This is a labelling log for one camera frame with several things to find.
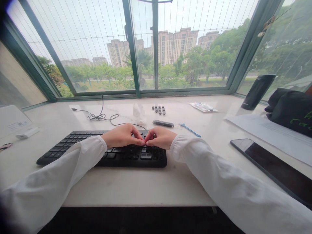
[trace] black cable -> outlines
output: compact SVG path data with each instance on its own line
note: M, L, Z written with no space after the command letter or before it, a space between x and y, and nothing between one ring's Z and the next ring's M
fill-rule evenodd
M102 95L102 110L101 110L101 112L100 112L100 114L98 115L98 116L95 116L94 114L91 114L89 111L85 111L85 110L79 110L79 109L76 109L76 108L72 108L72 110L73 111L77 111L77 110L79 110L79 111L85 111L85 112L88 112L90 115L88 116L88 119L89 120L94 120L94 119L96 119L96 120L109 120L110 121L110 123L112 124L112 125L114 125L114 126L119 126L119 125L123 125L123 124L125 124L125 123L120 123L120 124L113 124L111 121L113 120L113 119L116 119L118 116L119 116L119 114L114 114L114 115L112 115L109 119L105 119L105 117L106 117L106 115L105 114L102 114L102 111L103 111L103 108L104 108L104 97L103 97L103 95ZM139 127L141 127L141 128L144 128L146 131L147 131L147 129L145 128L145 127L142 127L142 126L140 126L140 125L137 125L137 124L134 124L134 123L132 123L132 125L135 125L135 126L139 126Z

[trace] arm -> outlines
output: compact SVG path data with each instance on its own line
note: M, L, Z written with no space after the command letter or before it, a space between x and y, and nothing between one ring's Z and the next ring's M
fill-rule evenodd
M23 233L39 232L57 213L72 186L99 162L107 148L142 143L138 130L125 124L74 144L62 157L1 193L4 208L12 212L9 226Z
M164 141L172 142L171 155L186 162L209 196L242 231L311 233L312 211L307 207L214 154L204 140L172 137ZM156 139L146 145L158 146Z

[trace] blue tool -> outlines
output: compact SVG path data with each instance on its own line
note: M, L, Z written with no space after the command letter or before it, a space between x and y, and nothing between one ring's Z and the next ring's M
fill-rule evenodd
M191 129L189 129L187 126L185 126L185 124L181 124L181 126L185 127L187 130L189 130L190 132L194 133L196 136L200 137L200 135L198 135L197 133L195 133Z

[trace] black keyboard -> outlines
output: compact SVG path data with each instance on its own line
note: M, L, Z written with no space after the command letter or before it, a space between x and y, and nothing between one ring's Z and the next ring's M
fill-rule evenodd
M40 157L37 160L37 164L48 165L65 154L75 143L91 136L102 135L105 132L108 131L73 131ZM148 131L139 132L143 139L148 133ZM108 149L96 166L164 168L166 165L166 150L156 146L128 145L121 148Z

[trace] thermos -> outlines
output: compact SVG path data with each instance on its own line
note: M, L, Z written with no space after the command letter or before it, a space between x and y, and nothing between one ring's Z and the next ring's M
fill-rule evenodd
M258 76L249 90L241 107L246 110L254 110L263 98L266 91L269 89L275 77L276 75L274 74L264 74Z

